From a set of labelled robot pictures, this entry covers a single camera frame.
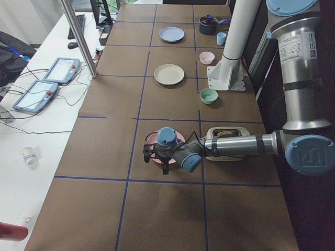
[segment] red object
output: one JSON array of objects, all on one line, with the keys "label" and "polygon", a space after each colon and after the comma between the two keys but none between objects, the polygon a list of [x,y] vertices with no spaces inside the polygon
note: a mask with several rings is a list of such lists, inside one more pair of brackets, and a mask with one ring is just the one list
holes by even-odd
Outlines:
[{"label": "red object", "polygon": [[27,235],[28,229],[24,226],[0,222],[0,239],[19,242],[26,238]]}]

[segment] blue tape grid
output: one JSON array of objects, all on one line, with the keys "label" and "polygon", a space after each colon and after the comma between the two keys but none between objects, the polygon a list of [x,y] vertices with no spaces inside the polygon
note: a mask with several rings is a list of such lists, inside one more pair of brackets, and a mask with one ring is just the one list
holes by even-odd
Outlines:
[{"label": "blue tape grid", "polygon": [[[154,21],[153,21],[153,26],[152,26],[152,31],[151,31],[151,39],[150,39],[150,45],[116,45],[116,44],[107,44],[106,46],[126,46],[126,47],[172,47],[172,46],[155,46],[152,45],[152,38],[153,38],[153,31],[154,31],[154,24],[160,24],[162,22],[155,22],[156,20],[156,15],[157,15],[157,8],[158,6],[156,5],[155,9],[155,14],[154,14]],[[192,11],[193,11],[193,23],[169,23],[169,22],[164,22],[164,24],[193,24],[194,27],[194,46],[193,47],[185,47],[185,46],[175,46],[179,48],[194,48],[196,51],[197,48],[209,48],[209,49],[220,49],[218,47],[197,47],[196,45],[196,32],[195,32],[195,14],[194,14],[194,6],[192,5]],[[115,251],[118,249],[119,245],[119,240],[120,240],[120,234],[121,234],[121,228],[122,228],[122,221],[124,217],[124,210],[125,210],[125,205],[126,205],[126,199],[127,199],[127,191],[128,191],[128,184],[130,182],[144,182],[144,183],[157,183],[157,184],[179,184],[179,185],[197,185],[197,186],[202,186],[203,189],[203,206],[204,206],[204,232],[205,232],[205,245],[206,245],[206,251],[208,251],[208,226],[207,226],[207,204],[206,204],[206,186],[235,186],[235,187],[263,187],[263,188],[281,188],[280,185],[257,185],[257,184],[230,184],[230,183],[214,183],[214,182],[205,182],[205,170],[204,170],[204,162],[202,161],[201,163],[201,169],[202,169],[202,182],[185,182],[185,181],[163,181],[163,180],[140,180],[140,179],[130,179],[130,172],[131,172],[131,166],[132,166],[132,158],[133,158],[133,153],[134,153],[134,148],[135,148],[135,143],[136,143],[136,137],[137,137],[137,131],[138,131],[138,124],[140,120],[161,120],[161,121],[179,121],[179,122],[198,122],[199,123],[199,132],[200,132],[200,137],[202,137],[202,122],[229,122],[229,123],[252,123],[252,124],[262,124],[262,122],[253,122],[253,121],[220,121],[220,120],[202,120],[201,119],[201,112],[200,110],[198,111],[198,120],[183,120],[183,119],[150,119],[150,118],[140,118],[140,113],[141,113],[141,106],[142,106],[142,99],[143,99],[143,93],[145,89],[145,83],[146,83],[146,78],[153,77],[153,76],[147,76],[147,71],[148,71],[148,63],[149,63],[149,58],[150,58],[150,52],[148,53],[147,57],[147,66],[145,70],[145,75],[144,76],[121,76],[121,75],[103,75],[105,77],[143,77],[143,84],[142,84],[142,92],[141,92],[141,98],[140,98],[140,104],[138,108],[138,115],[136,118],[133,118],[136,120],[136,128],[134,132],[134,137],[133,137],[133,144],[132,144],[132,149],[131,149],[131,157],[129,161],[129,167],[128,167],[128,174],[127,174],[127,179],[116,179],[116,178],[98,178],[98,177],[74,177],[74,176],[59,176],[55,175],[55,178],[62,178],[62,179],[80,179],[80,180],[104,180],[104,181],[122,181],[126,182],[126,187],[125,187],[125,193],[124,193],[124,198],[122,202],[122,209],[121,209],[121,214],[120,214],[120,220],[119,220],[119,227],[118,227],[118,234],[117,234],[117,239],[116,239],[116,245],[115,245]],[[200,78],[198,77],[198,65],[197,62],[195,61],[195,67],[196,67],[196,77],[186,77],[186,78],[192,78],[196,79],[196,86],[197,86],[197,92],[199,93],[199,79],[207,79],[207,78]],[[78,118],[88,118],[88,119],[106,119],[107,117],[104,116],[78,116]]]}]

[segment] beige plate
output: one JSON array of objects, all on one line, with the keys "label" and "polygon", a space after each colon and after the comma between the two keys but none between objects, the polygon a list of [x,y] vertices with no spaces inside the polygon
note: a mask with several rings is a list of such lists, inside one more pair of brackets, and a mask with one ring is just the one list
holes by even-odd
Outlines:
[{"label": "beige plate", "polygon": [[184,71],[175,64],[163,64],[153,73],[154,78],[162,85],[174,85],[184,78]]}]

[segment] computer mouse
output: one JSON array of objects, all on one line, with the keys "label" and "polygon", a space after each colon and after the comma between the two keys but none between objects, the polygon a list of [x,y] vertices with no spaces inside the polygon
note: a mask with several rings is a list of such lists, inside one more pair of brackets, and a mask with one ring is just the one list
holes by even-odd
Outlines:
[{"label": "computer mouse", "polygon": [[70,42],[68,44],[68,48],[71,50],[71,49],[74,49],[74,48],[77,48],[78,47],[78,43],[77,42]]}]

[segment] blue plate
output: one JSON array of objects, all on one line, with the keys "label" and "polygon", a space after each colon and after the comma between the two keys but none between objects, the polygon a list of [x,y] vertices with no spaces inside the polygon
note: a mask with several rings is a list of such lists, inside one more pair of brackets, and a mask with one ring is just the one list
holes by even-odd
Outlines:
[{"label": "blue plate", "polygon": [[159,36],[164,41],[173,43],[183,39],[185,33],[182,29],[177,27],[166,27],[159,32]]}]

